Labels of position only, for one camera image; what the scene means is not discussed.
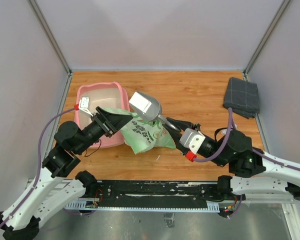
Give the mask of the pink litter box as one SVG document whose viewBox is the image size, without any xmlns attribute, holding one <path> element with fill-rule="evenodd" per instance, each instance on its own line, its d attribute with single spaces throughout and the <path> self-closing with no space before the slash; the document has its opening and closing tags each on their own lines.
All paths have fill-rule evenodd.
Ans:
<svg viewBox="0 0 300 240">
<path fill-rule="evenodd" d="M 90 85 L 82 85 L 77 92 L 76 103 L 79 103 L 79 100 L 85 96 L 90 97 L 89 110 L 92 113 L 96 112 L 97 106 L 101 107 L 102 109 L 118 108 L 130 111 L 127 91 L 117 82 L 102 82 Z M 89 123 L 91 123 L 91 118 L 89 116 L 85 116 L 84 114 L 77 118 L 75 112 L 74 121 L 80 127 L 80 129 L 83 130 Z M 109 140 L 112 143 L 111 147 L 124 144 L 124 137 L 121 132 L 116 133 Z"/>
</svg>

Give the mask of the green cat litter bag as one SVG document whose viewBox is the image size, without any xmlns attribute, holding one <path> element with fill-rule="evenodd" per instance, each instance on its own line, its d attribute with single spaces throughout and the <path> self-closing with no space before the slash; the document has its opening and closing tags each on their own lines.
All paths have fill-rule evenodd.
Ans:
<svg viewBox="0 0 300 240">
<path fill-rule="evenodd" d="M 144 153 L 156 147 L 176 148 L 170 134 L 159 120 L 147 122 L 137 113 L 120 108 L 105 108 L 105 110 L 114 114 L 132 116 L 132 120 L 120 132 L 124 137 L 124 142 L 132 148 L 135 154 Z"/>
</svg>

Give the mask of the grey metal scoop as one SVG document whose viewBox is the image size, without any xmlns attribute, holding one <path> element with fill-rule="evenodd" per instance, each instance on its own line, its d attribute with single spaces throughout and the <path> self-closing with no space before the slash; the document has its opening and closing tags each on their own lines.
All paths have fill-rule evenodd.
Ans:
<svg viewBox="0 0 300 240">
<path fill-rule="evenodd" d="M 136 91 L 129 100 L 129 105 L 132 109 L 146 122 L 160 120 L 176 132 L 181 132 L 181 129 L 170 123 L 166 117 L 162 115 L 161 104 L 152 96 L 143 92 Z"/>
</svg>

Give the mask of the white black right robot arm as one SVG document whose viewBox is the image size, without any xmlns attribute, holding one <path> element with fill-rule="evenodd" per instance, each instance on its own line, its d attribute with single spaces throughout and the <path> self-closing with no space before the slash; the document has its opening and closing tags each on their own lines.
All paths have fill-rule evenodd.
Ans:
<svg viewBox="0 0 300 240">
<path fill-rule="evenodd" d="M 228 167 L 218 177 L 216 194 L 222 200 L 245 194 L 286 194 L 300 201 L 300 163 L 281 159 L 253 147 L 252 139 L 229 119 L 221 139 L 201 133 L 200 125 L 166 118 L 168 131 L 182 155 L 191 162 L 212 162 Z"/>
</svg>

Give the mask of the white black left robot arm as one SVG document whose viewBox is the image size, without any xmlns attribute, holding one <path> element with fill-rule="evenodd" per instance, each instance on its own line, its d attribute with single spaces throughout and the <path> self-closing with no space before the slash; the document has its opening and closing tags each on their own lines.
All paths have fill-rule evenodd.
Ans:
<svg viewBox="0 0 300 240">
<path fill-rule="evenodd" d="M 55 147 L 44 160 L 38 161 L 35 179 L 22 195 L 5 211 L 0 212 L 0 230 L 6 240 L 32 240 L 45 223 L 68 203 L 97 192 L 96 179 L 83 171 L 77 179 L 56 194 L 48 195 L 80 163 L 78 155 L 85 152 L 102 136 L 112 137 L 128 124 L 133 117 L 128 114 L 113 114 L 96 108 L 92 122 L 84 129 L 73 121 L 61 124 L 54 135 Z"/>
</svg>

